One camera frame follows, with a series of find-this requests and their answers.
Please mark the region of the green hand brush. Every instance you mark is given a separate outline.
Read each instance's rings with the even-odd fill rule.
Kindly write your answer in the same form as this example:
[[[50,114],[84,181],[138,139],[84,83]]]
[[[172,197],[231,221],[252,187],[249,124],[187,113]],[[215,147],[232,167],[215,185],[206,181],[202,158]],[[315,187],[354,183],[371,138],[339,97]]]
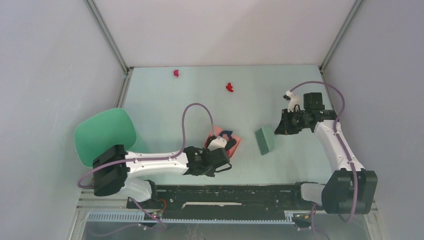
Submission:
[[[265,125],[254,132],[255,139],[262,156],[270,153],[275,147],[275,135],[273,129]]]

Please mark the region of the pink plastic dustpan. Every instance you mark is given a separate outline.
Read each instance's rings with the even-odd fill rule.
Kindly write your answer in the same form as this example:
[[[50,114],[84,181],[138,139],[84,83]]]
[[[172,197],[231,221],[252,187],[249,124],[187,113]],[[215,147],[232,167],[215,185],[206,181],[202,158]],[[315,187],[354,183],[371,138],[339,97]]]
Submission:
[[[235,135],[232,130],[220,128],[216,125],[214,126],[213,130],[216,137],[222,137],[227,141],[225,149],[229,158],[231,159],[234,156],[238,146],[242,142],[242,138]]]

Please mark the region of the blue paper scrap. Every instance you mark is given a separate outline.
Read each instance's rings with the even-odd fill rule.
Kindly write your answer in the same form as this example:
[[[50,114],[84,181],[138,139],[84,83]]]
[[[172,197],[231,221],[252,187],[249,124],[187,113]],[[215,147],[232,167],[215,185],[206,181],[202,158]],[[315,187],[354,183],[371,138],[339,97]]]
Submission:
[[[222,138],[224,136],[227,136],[228,139],[232,139],[233,138],[232,134],[233,134],[233,131],[231,131],[231,130],[223,130],[219,133],[219,136],[222,137]]]

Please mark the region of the black paper scrap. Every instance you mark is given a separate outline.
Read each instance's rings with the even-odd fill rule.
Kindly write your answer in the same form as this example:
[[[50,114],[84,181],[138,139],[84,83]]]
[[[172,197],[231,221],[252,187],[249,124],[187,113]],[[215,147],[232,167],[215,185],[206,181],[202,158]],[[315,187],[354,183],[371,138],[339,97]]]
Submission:
[[[237,144],[237,140],[232,138],[229,139],[224,147],[224,149],[228,152]]]

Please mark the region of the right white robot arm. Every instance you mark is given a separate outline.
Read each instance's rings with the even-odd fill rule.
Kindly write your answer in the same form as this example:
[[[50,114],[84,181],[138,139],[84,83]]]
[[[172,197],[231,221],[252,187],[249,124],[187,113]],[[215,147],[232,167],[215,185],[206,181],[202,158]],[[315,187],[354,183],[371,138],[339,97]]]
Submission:
[[[291,204],[304,209],[314,202],[328,214],[366,215],[371,211],[378,183],[377,174],[366,170],[350,149],[334,110],[325,108],[320,92],[310,92],[301,99],[291,91],[284,98],[288,107],[281,111],[275,135],[296,135],[310,129],[323,147],[331,177],[326,184],[302,182],[291,194]]]

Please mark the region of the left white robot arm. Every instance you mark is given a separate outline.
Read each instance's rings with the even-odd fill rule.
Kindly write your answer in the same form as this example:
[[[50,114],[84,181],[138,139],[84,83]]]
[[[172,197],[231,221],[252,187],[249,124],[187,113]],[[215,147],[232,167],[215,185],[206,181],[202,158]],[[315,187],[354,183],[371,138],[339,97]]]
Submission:
[[[153,208],[158,202],[156,185],[141,176],[176,174],[214,177],[232,168],[224,148],[213,150],[188,146],[182,153],[138,153],[114,145],[92,162],[93,192],[97,197],[127,196]]]

